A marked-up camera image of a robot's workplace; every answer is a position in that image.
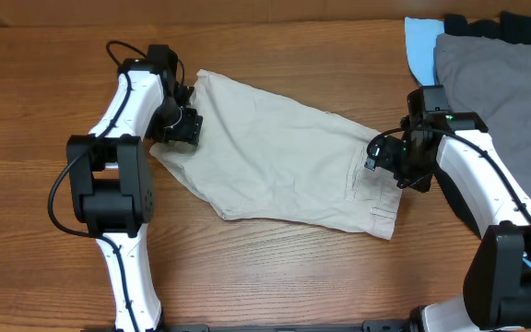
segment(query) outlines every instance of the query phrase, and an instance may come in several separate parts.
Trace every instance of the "black cloth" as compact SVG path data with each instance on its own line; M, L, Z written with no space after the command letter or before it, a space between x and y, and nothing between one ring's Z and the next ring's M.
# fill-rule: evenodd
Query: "black cloth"
M462 15L448 14L443 21L444 32L453 36L487 37L512 44L531 45L531 17L501 12L501 24L481 19L468 24Z

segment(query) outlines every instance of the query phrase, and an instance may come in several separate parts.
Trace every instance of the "wooden surface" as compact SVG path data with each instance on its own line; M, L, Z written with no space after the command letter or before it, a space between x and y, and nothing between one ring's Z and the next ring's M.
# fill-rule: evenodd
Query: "wooden surface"
M0 331L112 324L99 248L58 231L45 207L66 140L87 133L115 92L109 39L143 49L168 43L188 82L204 68L379 130L398 125L416 88L401 20L0 29ZM149 163L158 201L148 250L170 324L406 317L460 293L479 244L437 185L403 194L388 242L284 221L224 221L156 160ZM81 227L71 207L65 183L56 214Z
M526 0L0 0L2 27L260 23L531 15Z

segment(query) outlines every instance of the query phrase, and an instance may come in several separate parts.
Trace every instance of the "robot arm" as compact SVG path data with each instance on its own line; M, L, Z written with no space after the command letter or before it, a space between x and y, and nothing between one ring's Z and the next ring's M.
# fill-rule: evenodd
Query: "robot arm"
M382 136L369 145L366 167L382 167L397 185L420 192L436 176L455 214L482 242L468 270L463 295L417 310L409 330L477 332L531 327L531 225L493 166L455 134L487 151L531 216L531 200L498 157L488 128L475 113L452 113L442 87L408 96L401 139Z
M88 136L71 136L67 143L69 162L88 152L69 173L73 205L77 219L87 223L88 234L98 238L108 266L117 331L164 330L148 262L147 228L155 197L142 139L198 144L202 117L187 107L193 88L175 81L177 64L177 55L167 45L149 45L147 57L124 60L118 89L101 121ZM112 129L102 135L112 122ZM94 178L94 172L108 169L118 170L119 178Z

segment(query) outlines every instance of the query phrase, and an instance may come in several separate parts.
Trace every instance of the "fabric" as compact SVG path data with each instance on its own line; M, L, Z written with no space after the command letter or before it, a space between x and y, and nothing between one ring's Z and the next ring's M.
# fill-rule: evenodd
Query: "fabric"
M531 45L531 17L501 12L501 25L490 19L468 24L462 15L449 14L443 21L444 31L453 36L487 37L513 44Z
M443 22L437 19L405 18L405 44L411 73L421 86L435 85L434 49Z
M531 198L531 45L443 34L436 67L453 110L480 115Z
M197 75L198 147L156 144L150 153L219 216L391 238L401 190L390 172L364 168L377 131L215 73Z

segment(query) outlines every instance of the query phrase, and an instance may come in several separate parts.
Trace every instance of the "gray towel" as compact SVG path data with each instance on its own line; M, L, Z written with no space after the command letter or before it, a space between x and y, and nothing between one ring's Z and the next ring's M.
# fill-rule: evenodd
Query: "gray towel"
M438 36L436 70L450 106L476 112L505 166L531 198L531 45Z

